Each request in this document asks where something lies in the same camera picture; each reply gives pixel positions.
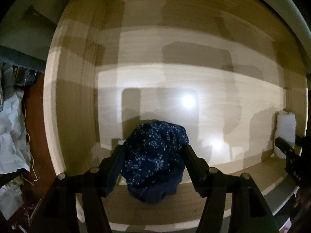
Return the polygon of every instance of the white object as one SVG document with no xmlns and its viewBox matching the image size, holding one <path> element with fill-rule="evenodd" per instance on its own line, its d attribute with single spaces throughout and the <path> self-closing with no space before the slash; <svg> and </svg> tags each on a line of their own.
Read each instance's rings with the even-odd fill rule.
<svg viewBox="0 0 311 233">
<path fill-rule="evenodd" d="M 6 220 L 23 206 L 23 204 L 19 185 L 8 183 L 0 188 L 0 210 Z"/>
<path fill-rule="evenodd" d="M 0 112 L 0 174 L 16 172 L 20 168 L 30 170 L 31 154 L 21 111 L 23 95 L 24 91 L 16 90 Z"/>
<path fill-rule="evenodd" d="M 296 139 L 296 117 L 293 113 L 280 112 L 277 116 L 277 124 L 274 139 L 281 137 L 292 148 L 295 147 Z M 286 158 L 286 155 L 281 150 L 273 145 L 274 154 L 279 158 Z"/>
</svg>

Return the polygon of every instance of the wooden floor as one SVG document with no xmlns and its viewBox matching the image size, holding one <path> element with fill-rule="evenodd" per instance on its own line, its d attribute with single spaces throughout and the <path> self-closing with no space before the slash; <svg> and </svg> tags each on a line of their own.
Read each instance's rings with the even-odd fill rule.
<svg viewBox="0 0 311 233">
<path fill-rule="evenodd" d="M 44 74 L 40 74 L 36 85 L 24 87 L 24 98 L 26 108 L 25 125 L 30 135 L 30 152 L 35 160 L 34 170 L 38 181 L 35 186 L 24 182 L 22 193 L 25 199 L 38 201 L 46 194 L 54 181 L 56 175 L 51 162 L 49 148 L 46 141 L 45 127 L 43 120 L 43 81 Z M 31 170 L 25 173 L 29 181 L 35 180 L 35 175 Z"/>
</svg>

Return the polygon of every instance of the navy fabric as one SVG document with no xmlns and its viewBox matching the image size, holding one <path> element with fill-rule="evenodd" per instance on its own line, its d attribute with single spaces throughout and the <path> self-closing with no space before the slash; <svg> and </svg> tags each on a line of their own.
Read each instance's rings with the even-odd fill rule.
<svg viewBox="0 0 311 233">
<path fill-rule="evenodd" d="M 181 155 L 185 145 L 189 139 L 182 126 L 164 121 L 139 125 L 123 143 L 121 174 L 130 194 L 148 204 L 174 194 L 185 169 Z"/>
</svg>

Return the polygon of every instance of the black tool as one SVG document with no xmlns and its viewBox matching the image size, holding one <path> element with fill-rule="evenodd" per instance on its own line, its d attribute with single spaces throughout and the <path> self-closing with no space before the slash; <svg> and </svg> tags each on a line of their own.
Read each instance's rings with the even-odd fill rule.
<svg viewBox="0 0 311 233">
<path fill-rule="evenodd" d="M 303 148 L 301 156 L 282 138 L 275 140 L 275 145 L 286 155 L 286 172 L 296 181 L 299 187 L 311 184 L 311 138 L 296 136 L 296 145 Z"/>
<path fill-rule="evenodd" d="M 263 195 L 248 173 L 240 177 L 225 175 L 198 158 L 191 146 L 184 147 L 182 153 L 195 191 L 207 197 L 196 232 L 220 232 L 226 193 L 233 194 L 229 233 L 279 232 Z M 113 191 L 123 162 L 124 148 L 117 146 L 111 157 L 83 175 L 59 174 L 35 213 L 32 232 L 79 232 L 76 193 L 82 193 L 88 232 L 111 232 L 101 198 Z"/>
</svg>

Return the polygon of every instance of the white cable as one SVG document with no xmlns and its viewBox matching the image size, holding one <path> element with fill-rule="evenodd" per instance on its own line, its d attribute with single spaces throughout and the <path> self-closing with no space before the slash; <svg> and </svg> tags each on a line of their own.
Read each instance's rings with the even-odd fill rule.
<svg viewBox="0 0 311 233">
<path fill-rule="evenodd" d="M 32 158 L 32 160 L 33 160 L 33 163 L 32 163 L 32 170 L 34 171 L 34 174 L 35 174 L 35 176 L 36 176 L 36 179 L 33 181 L 33 183 L 31 183 L 31 182 L 30 182 L 29 180 L 27 180 L 23 175 L 22 175 L 22 177 L 23 177 L 24 180 L 26 180 L 28 183 L 30 183 L 31 185 L 35 186 L 35 182 L 38 181 L 38 177 L 37 177 L 36 172 L 35 172 L 35 170 L 34 170 L 35 160 L 34 160 L 33 156 L 31 156 L 31 158 Z"/>
<path fill-rule="evenodd" d="M 25 102 L 22 101 L 23 106 L 24 106 L 24 110 L 25 110 L 25 115 L 24 115 L 24 120 L 26 120 L 26 106 L 25 106 Z M 28 136 L 28 143 L 30 142 L 30 135 L 29 133 L 26 131 L 26 135 Z"/>
<path fill-rule="evenodd" d="M 30 227 L 30 222 L 29 222 L 29 213 L 28 213 L 28 210 L 26 210 L 25 214 L 27 213 L 27 222 L 28 222 L 28 226 Z"/>
</svg>

